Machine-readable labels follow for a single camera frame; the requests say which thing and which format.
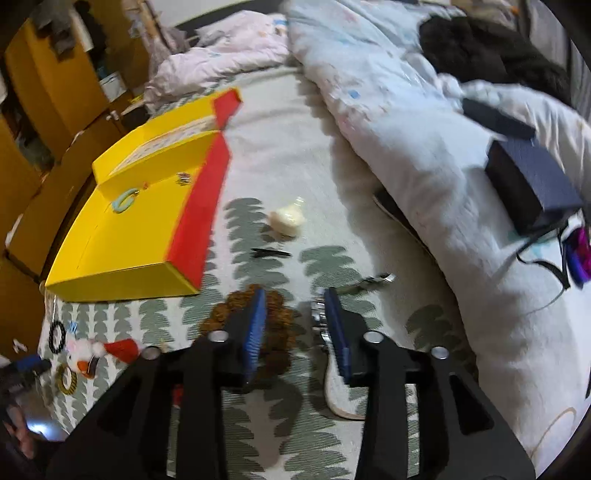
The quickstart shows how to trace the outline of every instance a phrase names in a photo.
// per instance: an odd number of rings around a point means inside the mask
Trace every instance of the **yellow box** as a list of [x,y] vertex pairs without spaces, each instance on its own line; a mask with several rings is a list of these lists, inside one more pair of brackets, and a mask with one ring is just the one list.
[[[217,200],[230,159],[222,132],[236,89],[150,120],[93,163],[97,187],[64,240],[46,281],[67,301],[199,292]],[[187,173],[190,183],[179,181]],[[139,190],[127,210],[112,202]]]

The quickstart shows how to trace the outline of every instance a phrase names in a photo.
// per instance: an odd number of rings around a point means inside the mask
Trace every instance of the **white garlic bulb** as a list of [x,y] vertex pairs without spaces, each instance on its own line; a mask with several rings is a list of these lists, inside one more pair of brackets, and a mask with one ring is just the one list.
[[304,200],[298,197],[294,203],[271,212],[269,215],[269,226],[276,232],[287,236],[298,236],[301,226],[304,224],[304,214],[301,206]]

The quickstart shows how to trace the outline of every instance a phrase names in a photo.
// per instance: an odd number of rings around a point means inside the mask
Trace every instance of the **duck plush toy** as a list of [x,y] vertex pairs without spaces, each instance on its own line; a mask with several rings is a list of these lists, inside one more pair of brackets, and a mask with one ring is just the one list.
[[130,364],[139,356],[137,343],[131,338],[113,343],[102,343],[86,338],[76,339],[71,332],[66,334],[67,363],[72,371],[86,378],[94,378],[96,366],[107,353]]

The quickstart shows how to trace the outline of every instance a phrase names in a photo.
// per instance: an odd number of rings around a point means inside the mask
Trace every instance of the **red santa hat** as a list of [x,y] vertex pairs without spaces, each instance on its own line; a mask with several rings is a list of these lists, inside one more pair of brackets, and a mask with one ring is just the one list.
[[126,364],[132,363],[139,356],[138,345],[131,338],[119,342],[105,343],[105,350]]

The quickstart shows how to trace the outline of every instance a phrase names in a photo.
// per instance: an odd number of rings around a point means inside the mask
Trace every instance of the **cabinet door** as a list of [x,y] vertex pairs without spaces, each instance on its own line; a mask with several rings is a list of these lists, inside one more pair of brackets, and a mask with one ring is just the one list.
[[39,175],[21,155],[6,120],[0,115],[0,238],[3,241],[40,187]]
[[113,120],[103,114],[80,135],[49,173],[30,202],[8,246],[17,263],[41,275],[47,254],[78,192],[92,175],[92,163],[121,138]]
[[5,61],[22,107],[56,160],[109,106],[80,43],[58,59],[49,37],[38,36],[30,20],[10,42]]
[[45,306],[39,286],[8,259],[0,258],[0,355],[15,360],[13,341],[37,351]]

